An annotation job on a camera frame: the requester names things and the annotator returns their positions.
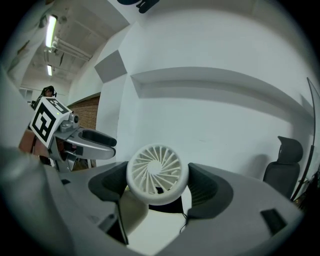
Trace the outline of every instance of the office chair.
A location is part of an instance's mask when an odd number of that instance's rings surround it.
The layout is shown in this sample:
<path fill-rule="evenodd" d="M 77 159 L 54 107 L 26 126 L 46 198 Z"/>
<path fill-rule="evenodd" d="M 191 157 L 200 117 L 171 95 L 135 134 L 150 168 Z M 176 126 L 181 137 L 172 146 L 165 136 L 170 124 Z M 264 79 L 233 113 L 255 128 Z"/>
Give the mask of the office chair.
<path fill-rule="evenodd" d="M 303 148 L 299 141 L 278 136 L 281 141 L 278 159 L 269 163 L 263 181 L 272 186 L 280 194 L 290 199 L 298 181 Z"/>

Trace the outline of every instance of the ceiling light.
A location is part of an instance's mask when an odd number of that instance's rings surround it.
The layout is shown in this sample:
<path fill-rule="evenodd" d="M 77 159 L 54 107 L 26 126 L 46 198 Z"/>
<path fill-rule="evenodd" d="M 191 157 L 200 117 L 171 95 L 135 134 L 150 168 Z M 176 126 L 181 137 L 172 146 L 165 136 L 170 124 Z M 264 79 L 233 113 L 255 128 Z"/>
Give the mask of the ceiling light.
<path fill-rule="evenodd" d="M 47 66 L 49 76 L 52 76 L 52 67 L 50 65 Z"/>
<path fill-rule="evenodd" d="M 45 38 L 45 45 L 51 48 L 52 45 L 52 38 L 54 36 L 55 25 L 57 22 L 57 18 L 54 16 L 49 17 L 49 24 L 46 30 L 46 38 Z"/>

